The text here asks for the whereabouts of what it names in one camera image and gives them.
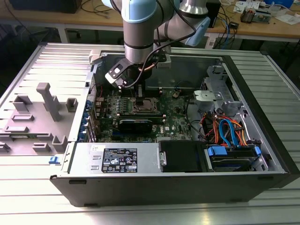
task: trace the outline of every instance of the metal slat surface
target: metal slat surface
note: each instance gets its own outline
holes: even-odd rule
[[[101,46],[48,44],[40,50],[40,53],[73,56],[78,54],[80,57],[86,55],[86,58],[67,60],[64,57],[61,59],[58,57],[54,60],[37,57],[30,69],[33,69],[34,73],[36,71],[34,69],[42,69],[42,71],[43,69],[89,70],[88,53],[92,49],[101,49]],[[182,49],[182,52],[185,53],[189,51],[196,50]],[[198,52],[215,56],[220,54],[219,50],[198,50]],[[297,166],[300,167],[300,124],[295,123],[295,120],[300,121],[300,101],[294,97],[292,89],[279,75],[273,75],[273,72],[278,73],[278,71],[260,52],[222,51],[222,54],[232,56],[234,63],[243,71],[243,77],[250,89],[255,95],[261,97],[257,99],[258,103],[271,120],[278,135],[283,139],[285,147]],[[255,73],[248,75],[248,71],[255,71]],[[62,88],[62,85],[69,85],[68,88],[78,88],[77,84],[83,83],[86,76],[79,75],[81,72],[76,72],[76,74],[67,72],[65,75],[40,73],[41,70],[40,72],[36,71],[35,74],[28,74],[28,72],[29,70],[24,73],[24,79],[19,82],[21,87],[34,87],[36,83],[45,82],[50,78],[62,83],[53,83],[55,92],[59,92],[58,89]],[[2,104],[1,109],[3,110],[3,107],[13,109],[10,101],[15,97],[16,95],[12,93]],[[60,101],[67,97],[68,95],[58,95]],[[284,117],[284,113],[291,113],[291,115]],[[0,128],[5,124],[6,120],[0,120]],[[41,224],[42,221],[46,225],[52,225],[54,221],[85,225],[300,224],[300,180],[295,180],[282,189],[267,190],[250,202],[243,203],[76,208],[70,205],[68,200],[49,181],[49,175],[60,170],[60,166],[49,166],[49,158],[50,156],[0,157],[1,224],[17,224],[24,221],[30,221],[30,224]]]

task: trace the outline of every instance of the electronic equipment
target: electronic equipment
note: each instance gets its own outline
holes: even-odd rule
[[[254,8],[245,7],[244,12],[240,15],[240,21],[243,23],[251,23],[255,16]]]
[[[209,28],[213,28],[221,8],[221,2],[219,0],[207,0],[206,8],[208,10],[207,16],[210,18]]]
[[[252,19],[252,22],[269,23],[271,18],[272,18],[271,13],[269,13],[266,10],[263,10],[263,9],[257,9],[255,11],[255,15]]]
[[[15,10],[75,13],[82,0],[9,0]]]
[[[77,106],[73,141],[50,178],[71,204],[244,202],[299,177],[294,162],[281,163],[286,150],[231,58],[172,49],[171,68],[147,80],[147,107],[134,110],[136,90],[104,78],[121,52],[91,52],[89,101]],[[94,80],[102,84],[96,94]]]
[[[246,202],[300,176],[246,83],[257,70],[236,66],[248,52],[166,48],[200,41],[206,1],[103,2],[122,14],[125,48],[90,46],[76,97],[47,82],[16,95],[3,154],[64,152],[50,181],[74,206]]]

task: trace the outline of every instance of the blue clip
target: blue clip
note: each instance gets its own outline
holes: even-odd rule
[[[208,148],[208,155],[209,156],[227,155],[227,151],[224,146],[211,146]]]
[[[86,119],[86,118],[88,118],[88,117],[89,117],[89,114],[88,114],[87,112],[84,112],[84,113],[83,113],[83,118]]]
[[[60,162],[59,162],[59,158],[57,157],[57,156],[52,156],[51,158],[50,158],[50,161],[49,161],[49,164],[60,164]]]
[[[255,146],[254,150],[255,150],[255,152],[257,153],[258,156],[260,156],[262,154],[262,151],[260,150],[259,147]]]
[[[224,137],[224,134],[223,134],[223,123],[227,122],[228,125],[229,125],[229,128],[230,128],[230,133],[231,133],[231,138],[232,138],[232,141],[233,141],[233,144],[235,146],[238,146],[239,145],[239,142],[238,142],[238,139],[236,139],[236,136],[234,134],[234,127],[233,127],[233,124],[228,120],[228,119],[223,119],[221,120],[220,124],[219,124],[219,131],[220,131],[220,136],[221,138],[226,142],[226,144],[228,145],[228,147],[230,147],[230,142]]]

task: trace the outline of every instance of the wire bundle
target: wire bundle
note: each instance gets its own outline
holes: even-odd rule
[[[245,137],[244,137],[244,129],[243,129],[242,125],[239,124],[236,120],[232,120],[231,118],[224,116],[224,115],[209,116],[206,113],[200,120],[201,125],[202,125],[204,119],[208,119],[208,120],[212,121],[212,126],[213,126],[213,128],[204,137],[208,142],[214,143],[214,144],[219,144],[221,146],[226,146],[226,147],[228,146],[227,142],[222,141],[219,138],[219,129],[218,129],[218,126],[222,120],[228,120],[230,123],[232,123],[232,125],[234,127],[234,130],[235,130],[234,132],[235,132],[236,136],[238,137],[239,145],[240,146],[247,145]]]
[[[217,41],[216,45],[213,47],[213,49],[216,49],[217,47],[221,48],[221,49],[225,49],[225,47],[229,44],[231,44],[230,48],[232,48],[232,45],[235,41],[235,35],[237,33],[237,29],[233,29],[233,35],[231,37],[230,36],[230,18],[227,16],[224,8],[221,6],[221,9],[223,10],[223,13],[218,13],[219,14],[219,17],[217,17],[217,19],[221,20],[223,23],[225,23],[226,26],[224,26],[223,24],[223,27],[225,28],[225,31],[222,35],[222,37]],[[226,39],[225,41],[222,41],[224,35],[226,35]]]

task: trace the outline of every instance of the warning label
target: warning label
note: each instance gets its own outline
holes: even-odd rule
[[[136,173],[137,149],[104,149],[102,172]]]

